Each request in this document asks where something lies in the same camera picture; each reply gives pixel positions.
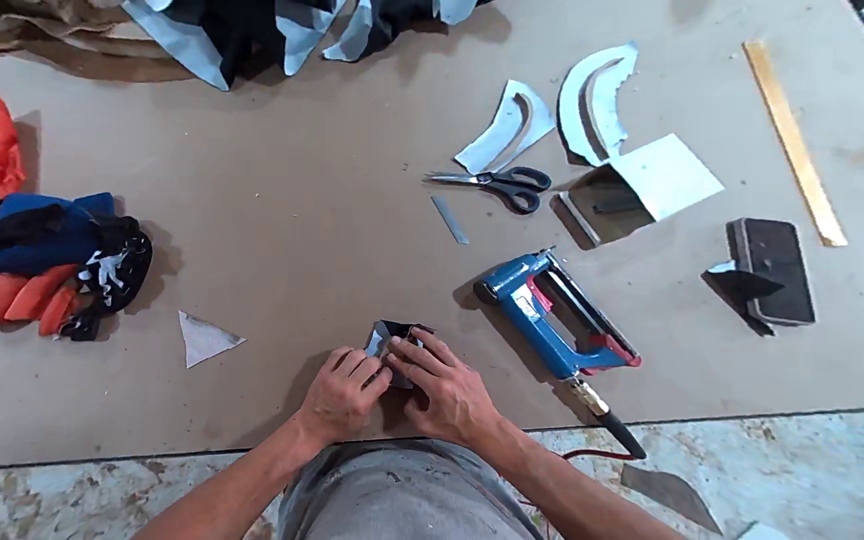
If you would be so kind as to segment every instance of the fabric pile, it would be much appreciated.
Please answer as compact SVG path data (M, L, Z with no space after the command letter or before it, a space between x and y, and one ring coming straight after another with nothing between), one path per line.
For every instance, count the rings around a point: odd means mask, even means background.
M322 55L355 62L385 49L416 23L455 25L490 1L358 0L348 26ZM26 48L84 77L151 82L185 79L191 72L228 91L256 57L294 75L345 5L346 0L0 0L0 48Z
M115 215L111 193L73 201L18 193L25 179L0 99L0 325L38 321L40 336L95 340L101 319L136 298L152 242L136 219Z

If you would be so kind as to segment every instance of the wooden board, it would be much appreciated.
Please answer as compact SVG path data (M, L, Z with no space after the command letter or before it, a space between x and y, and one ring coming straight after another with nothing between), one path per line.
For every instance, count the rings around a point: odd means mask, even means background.
M742 57L750 38L770 43L845 249L808 225ZM641 57L619 98L625 150L675 132L725 191L579 251L546 204L521 217L487 193L420 182L458 170L450 157L489 123L507 79L552 105L576 62L629 40ZM324 353L364 345L379 318L438 329L523 428L580 424L522 338L468 299L495 265L551 244L642 354L640 368L595 376L625 420L864 408L864 30L845 2L496 0L448 35L407 31L359 63L313 57L293 79L270 71L231 93L82 80L3 55L0 96L23 126L32 186L111 190L156 245L102 341L0 331L0 464L255 445L300 405ZM555 134L516 163L560 188L588 171ZM798 224L816 325L758 337L702 282L742 216ZM248 340L186 370L178 310ZM409 435L391 413L363 433Z
M782 142L782 148L785 150L789 165L792 166L792 172L795 174L796 182L798 182L798 189L801 190L801 195L805 198L805 204L812 215L812 221L815 222L815 227L819 230L822 243L831 248L841 248L848 245L849 240L846 240L845 232L842 231L842 227L835 217L833 205L829 202L826 191L822 189L822 180L819 178L818 171L815 170L815 164L812 163L806 141L802 139L802 132L792 114L792 108L786 99L786 92L783 92L782 84L776 78L765 43L754 39L742 43L742 48L745 49L745 54L749 58L751 72L755 75L755 81L758 83L758 89L762 92L762 98L765 99L765 105L775 124L775 131Z

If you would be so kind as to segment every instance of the wooden ruler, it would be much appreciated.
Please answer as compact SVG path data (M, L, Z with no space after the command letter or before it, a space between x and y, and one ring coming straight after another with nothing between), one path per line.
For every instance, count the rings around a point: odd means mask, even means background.
M812 221L819 230L822 244L833 248L848 245L849 240L846 240L845 232L842 231L839 220L835 217L826 190L822 189L822 180L819 179L819 173L812 164L812 157L809 149L806 148L806 142L802 139L799 124L792 115L786 92L783 91L772 69L772 61L769 60L769 51L765 48L765 43L753 39L742 43L742 47L745 49L745 55L749 57L751 72L758 82L758 89L765 99L765 106L772 116L778 138L782 142L782 148L785 149L792 172L795 173L798 188L805 197L805 204L812 215Z

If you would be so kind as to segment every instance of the person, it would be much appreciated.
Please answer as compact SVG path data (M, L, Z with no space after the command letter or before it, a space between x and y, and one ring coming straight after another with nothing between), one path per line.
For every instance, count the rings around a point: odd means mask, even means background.
M378 358L342 347L288 421L132 540L239 540L286 485L283 540L541 539L498 475L566 539L681 540L499 414L482 377L444 342L413 335L424 347L392 338L386 361L427 396L405 405L427 439L334 444L366 427L392 380Z

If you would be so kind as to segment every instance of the black scissors handle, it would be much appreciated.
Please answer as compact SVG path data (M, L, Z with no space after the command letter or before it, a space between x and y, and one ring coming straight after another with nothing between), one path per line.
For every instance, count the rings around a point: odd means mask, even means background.
M512 167L498 173L489 173L488 181L482 184L505 200L510 210L521 215L530 215L539 209L539 193L552 187L552 178L532 167Z

